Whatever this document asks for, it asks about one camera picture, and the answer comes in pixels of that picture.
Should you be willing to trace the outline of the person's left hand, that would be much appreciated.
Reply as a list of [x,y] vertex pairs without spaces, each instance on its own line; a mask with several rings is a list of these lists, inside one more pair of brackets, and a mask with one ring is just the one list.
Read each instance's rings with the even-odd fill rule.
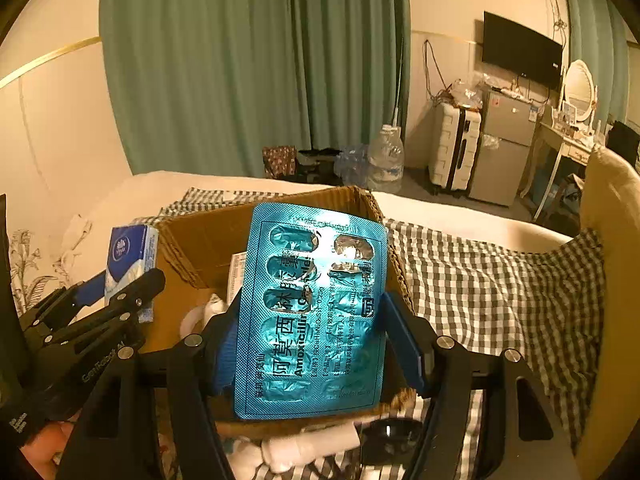
[[74,427],[73,422],[50,422],[39,434],[21,447],[21,452],[30,466],[44,480],[55,478],[58,465],[54,461],[54,456],[64,452]]

